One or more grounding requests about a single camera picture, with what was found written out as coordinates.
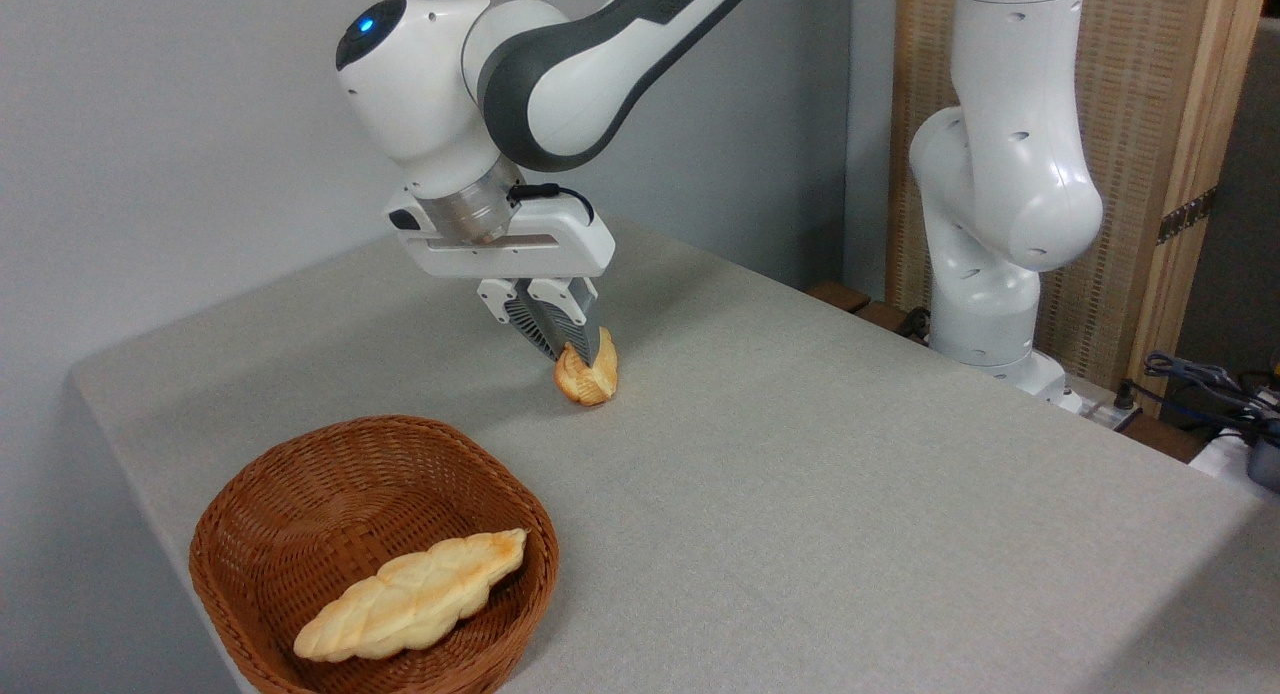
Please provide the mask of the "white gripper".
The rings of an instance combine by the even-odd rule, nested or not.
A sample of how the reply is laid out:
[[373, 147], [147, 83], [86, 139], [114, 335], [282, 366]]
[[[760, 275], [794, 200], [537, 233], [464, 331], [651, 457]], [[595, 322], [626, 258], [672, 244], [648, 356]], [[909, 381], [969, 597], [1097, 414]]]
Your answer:
[[438, 232], [407, 193], [390, 198], [387, 215], [426, 274], [483, 279], [477, 296], [497, 321], [552, 361], [571, 344], [586, 366], [594, 365], [602, 334], [590, 278], [608, 268], [614, 238], [603, 216], [590, 219], [579, 198], [526, 198], [506, 234], [488, 245]]

